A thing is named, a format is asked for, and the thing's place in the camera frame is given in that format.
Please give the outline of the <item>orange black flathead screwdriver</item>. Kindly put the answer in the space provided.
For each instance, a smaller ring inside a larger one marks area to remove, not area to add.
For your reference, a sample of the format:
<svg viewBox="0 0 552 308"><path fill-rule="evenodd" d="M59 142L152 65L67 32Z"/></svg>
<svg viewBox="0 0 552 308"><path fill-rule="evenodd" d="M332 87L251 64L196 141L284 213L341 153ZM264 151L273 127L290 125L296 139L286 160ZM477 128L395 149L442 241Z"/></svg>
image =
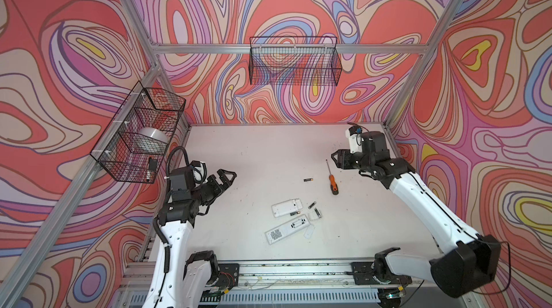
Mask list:
<svg viewBox="0 0 552 308"><path fill-rule="evenodd" d="M328 171L329 171L329 182L330 182L331 192L332 192L333 195L338 195L339 194L339 187L338 187L338 184L336 183L335 176L331 172L331 168L330 168L328 160L326 160L326 166L327 166Z"/></svg>

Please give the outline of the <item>white battery cover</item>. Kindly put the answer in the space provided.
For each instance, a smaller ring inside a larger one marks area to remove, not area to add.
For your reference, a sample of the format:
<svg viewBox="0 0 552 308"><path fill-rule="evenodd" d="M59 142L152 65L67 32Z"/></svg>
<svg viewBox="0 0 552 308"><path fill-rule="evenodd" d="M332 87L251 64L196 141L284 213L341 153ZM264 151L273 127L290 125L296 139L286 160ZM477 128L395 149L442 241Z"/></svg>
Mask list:
<svg viewBox="0 0 552 308"><path fill-rule="evenodd" d="M308 218L310 221L315 221L315 220L320 220L317 218L315 212L314 212L314 208L311 209L309 212L308 212Z"/></svg>

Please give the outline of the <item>white air conditioner remote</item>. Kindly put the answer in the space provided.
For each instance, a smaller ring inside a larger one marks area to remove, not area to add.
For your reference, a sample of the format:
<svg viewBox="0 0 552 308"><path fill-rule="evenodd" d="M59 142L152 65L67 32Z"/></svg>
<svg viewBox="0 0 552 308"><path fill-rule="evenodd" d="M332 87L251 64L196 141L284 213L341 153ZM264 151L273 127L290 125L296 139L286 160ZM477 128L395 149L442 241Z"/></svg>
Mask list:
<svg viewBox="0 0 552 308"><path fill-rule="evenodd" d="M286 200L274 204L271 207L274 217L283 217L285 215L290 215L290 213L301 211L303 209L303 203L300 199Z"/></svg>

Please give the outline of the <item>long white slim remote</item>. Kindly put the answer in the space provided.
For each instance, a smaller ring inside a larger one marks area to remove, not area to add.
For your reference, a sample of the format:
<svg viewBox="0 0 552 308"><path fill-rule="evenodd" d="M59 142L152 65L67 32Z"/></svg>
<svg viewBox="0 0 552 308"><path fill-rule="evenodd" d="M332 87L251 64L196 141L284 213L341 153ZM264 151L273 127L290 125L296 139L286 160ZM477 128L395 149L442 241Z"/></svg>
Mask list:
<svg viewBox="0 0 552 308"><path fill-rule="evenodd" d="M269 245L273 245L285 238L292 236L299 231L308 228L311 222L306 216L298 216L295 219L289 220L265 233L265 237Z"/></svg>

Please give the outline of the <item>slim remote battery cover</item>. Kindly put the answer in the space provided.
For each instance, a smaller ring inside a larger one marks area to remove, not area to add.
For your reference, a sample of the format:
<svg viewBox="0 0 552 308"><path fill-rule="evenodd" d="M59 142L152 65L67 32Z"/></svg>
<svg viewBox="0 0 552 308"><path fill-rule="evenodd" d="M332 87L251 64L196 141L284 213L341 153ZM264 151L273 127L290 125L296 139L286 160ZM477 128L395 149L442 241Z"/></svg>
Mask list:
<svg viewBox="0 0 552 308"><path fill-rule="evenodd" d="M304 233L304 238L305 239L311 239L313 233L314 233L314 230L316 230L315 226L314 225L309 225L307 228L306 228L306 231Z"/></svg>

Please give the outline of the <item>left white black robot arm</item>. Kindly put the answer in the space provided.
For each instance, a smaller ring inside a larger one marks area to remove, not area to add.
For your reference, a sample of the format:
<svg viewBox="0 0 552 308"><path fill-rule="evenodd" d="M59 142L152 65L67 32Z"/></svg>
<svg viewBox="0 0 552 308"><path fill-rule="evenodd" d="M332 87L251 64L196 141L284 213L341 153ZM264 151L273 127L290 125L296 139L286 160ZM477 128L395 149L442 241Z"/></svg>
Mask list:
<svg viewBox="0 0 552 308"><path fill-rule="evenodd" d="M184 147L184 166L168 169L166 193L152 227L160 250L144 307L198 307L203 297L221 297L237 286L233 274L221 270L212 250L188 253L188 242L198 217L206 216L215 201L237 178L225 169L209 174L202 161L191 161Z"/></svg>

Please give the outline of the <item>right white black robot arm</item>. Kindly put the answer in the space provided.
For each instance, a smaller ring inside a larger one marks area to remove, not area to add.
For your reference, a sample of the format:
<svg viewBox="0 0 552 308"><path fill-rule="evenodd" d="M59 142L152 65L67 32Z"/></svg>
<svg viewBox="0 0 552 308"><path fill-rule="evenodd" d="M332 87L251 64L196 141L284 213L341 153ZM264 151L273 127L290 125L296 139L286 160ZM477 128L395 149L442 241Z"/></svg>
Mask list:
<svg viewBox="0 0 552 308"><path fill-rule="evenodd" d="M398 276L433 282L444 294L459 298L494 282L502 247L508 242L479 233L439 200L403 158L393 158L385 134L353 124L346 131L347 149L335 151L336 167L356 170L378 181L403 201L431 233L440 253L414 255L391 247L375 254L372 276L387 284Z"/></svg>

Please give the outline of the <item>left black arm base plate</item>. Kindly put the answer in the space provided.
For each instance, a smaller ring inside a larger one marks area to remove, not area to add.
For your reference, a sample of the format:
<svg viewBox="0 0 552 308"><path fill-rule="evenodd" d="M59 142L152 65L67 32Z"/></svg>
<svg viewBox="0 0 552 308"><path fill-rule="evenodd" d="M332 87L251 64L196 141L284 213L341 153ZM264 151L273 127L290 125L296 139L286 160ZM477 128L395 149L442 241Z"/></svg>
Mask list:
<svg viewBox="0 0 552 308"><path fill-rule="evenodd" d="M194 261L185 265L181 288L204 285L211 290L223 290L237 286L239 265L237 263L212 266L208 261Z"/></svg>

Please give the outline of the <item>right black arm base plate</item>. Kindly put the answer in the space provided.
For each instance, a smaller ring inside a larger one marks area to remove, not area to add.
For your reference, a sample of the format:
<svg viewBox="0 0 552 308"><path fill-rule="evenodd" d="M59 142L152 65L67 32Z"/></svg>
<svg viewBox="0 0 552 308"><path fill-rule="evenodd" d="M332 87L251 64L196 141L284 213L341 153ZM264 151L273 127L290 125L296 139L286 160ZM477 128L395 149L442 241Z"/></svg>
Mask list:
<svg viewBox="0 0 552 308"><path fill-rule="evenodd" d="M352 262L349 272L356 285L403 285L413 283L411 277L391 272L383 261Z"/></svg>

